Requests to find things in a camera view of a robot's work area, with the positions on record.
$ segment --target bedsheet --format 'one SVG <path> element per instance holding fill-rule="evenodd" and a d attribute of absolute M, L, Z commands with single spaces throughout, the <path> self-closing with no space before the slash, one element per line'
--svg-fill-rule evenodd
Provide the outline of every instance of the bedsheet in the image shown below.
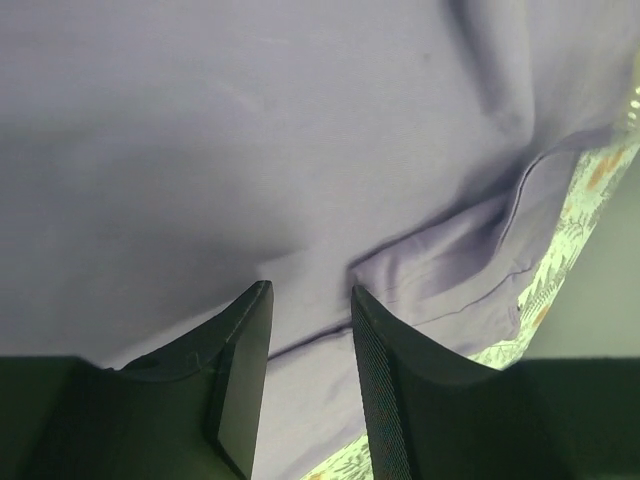
<path fill-rule="evenodd" d="M 470 359 L 496 369 L 518 361 L 543 322 L 600 214 L 640 149 L 637 135 L 582 154 L 547 253 L 518 298 L 521 327 L 513 340 L 498 342 Z M 318 465 L 303 480 L 373 479 L 366 434 Z"/>

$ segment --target black mesh panel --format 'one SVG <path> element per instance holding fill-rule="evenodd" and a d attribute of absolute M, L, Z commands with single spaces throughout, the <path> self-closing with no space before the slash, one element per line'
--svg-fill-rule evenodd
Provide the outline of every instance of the black mesh panel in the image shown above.
<path fill-rule="evenodd" d="M 411 480 L 385 347 L 360 306 L 354 312 L 353 339 L 375 478 Z"/>

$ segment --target black panel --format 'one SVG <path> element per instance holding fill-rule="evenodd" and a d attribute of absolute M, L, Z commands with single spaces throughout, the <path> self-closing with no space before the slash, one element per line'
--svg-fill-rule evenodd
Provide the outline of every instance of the black panel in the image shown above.
<path fill-rule="evenodd" d="M 271 284 L 258 282 L 120 371 L 1 359 L 0 434 L 19 439 L 0 443 L 1 478 L 250 478 L 272 306 Z"/>
<path fill-rule="evenodd" d="M 376 479 L 405 478 L 407 460 L 416 480 L 640 478 L 640 360 L 496 371 L 404 324 L 361 287 L 352 306 Z"/>

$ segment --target clothing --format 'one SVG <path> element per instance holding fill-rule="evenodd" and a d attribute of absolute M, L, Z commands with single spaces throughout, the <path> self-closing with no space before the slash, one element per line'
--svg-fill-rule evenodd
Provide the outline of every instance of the clothing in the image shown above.
<path fill-rule="evenodd" d="M 634 0 L 3 4 L 0 351 L 123 364 L 256 278 L 272 354 L 347 325 L 363 255 L 507 201 L 541 152 L 616 117 L 637 18 Z M 258 480 L 364 426 L 357 390 L 333 393 L 355 360 L 320 344 L 322 375 L 295 352 L 270 369 Z M 320 402 L 292 423 L 280 369 Z M 348 427 L 290 433 L 332 410 Z"/>
<path fill-rule="evenodd" d="M 608 141 L 605 131 L 594 131 L 561 142 L 527 166 L 508 195 L 356 265 L 357 283 L 398 318 L 461 355 L 515 338 L 518 296 L 549 247 L 580 150 Z"/>

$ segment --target leaf print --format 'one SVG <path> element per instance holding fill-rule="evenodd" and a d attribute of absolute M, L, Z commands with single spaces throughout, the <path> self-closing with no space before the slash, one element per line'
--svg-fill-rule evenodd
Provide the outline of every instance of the leaf print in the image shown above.
<path fill-rule="evenodd" d="M 606 202 L 599 203 L 595 210 L 591 213 L 591 216 L 589 217 L 586 225 L 590 231 L 593 231 L 596 223 L 598 223 L 598 220 L 600 220 L 600 215 L 602 214 L 602 210 L 604 209 L 605 204 Z"/>
<path fill-rule="evenodd" d="M 564 235 L 572 242 L 577 241 L 584 234 L 584 225 L 579 220 L 568 219 L 563 228 Z"/>
<path fill-rule="evenodd" d="M 600 163 L 598 163 L 598 166 L 594 169 L 593 173 L 591 174 L 589 183 L 587 183 L 587 190 L 593 190 L 598 185 L 598 183 L 600 183 L 600 180 L 602 180 L 602 177 L 604 177 L 604 174 L 607 173 L 608 165 L 609 165 L 609 159 L 607 157 L 600 160 Z"/>
<path fill-rule="evenodd" d="M 611 173 L 616 168 L 618 168 L 618 165 L 620 164 L 620 160 L 622 159 L 626 151 L 627 149 L 625 147 L 619 148 L 616 154 L 609 159 L 609 162 L 607 164 L 607 173 Z"/>
<path fill-rule="evenodd" d="M 553 232 L 553 234 L 557 235 L 558 233 L 562 232 L 565 228 L 567 228 L 567 221 L 564 218 L 561 218 L 560 220 L 558 220 L 556 229 Z"/>
<path fill-rule="evenodd" d="M 544 320 L 544 317 L 546 317 L 547 313 L 549 313 L 550 308 L 551 307 L 549 305 L 546 305 L 542 310 L 540 310 L 540 312 L 536 316 L 536 319 L 533 321 L 534 327 L 540 326 L 540 324 L 542 323 L 542 320 Z"/>
<path fill-rule="evenodd" d="M 574 189 L 577 187 L 579 181 L 584 178 L 585 171 L 589 169 L 591 163 L 595 159 L 596 155 L 591 154 L 591 152 L 587 152 L 582 156 L 578 165 L 576 165 L 576 169 L 573 174 L 573 178 L 571 179 L 571 184 L 569 185 L 569 191 L 567 193 L 567 198 L 573 196 Z"/>

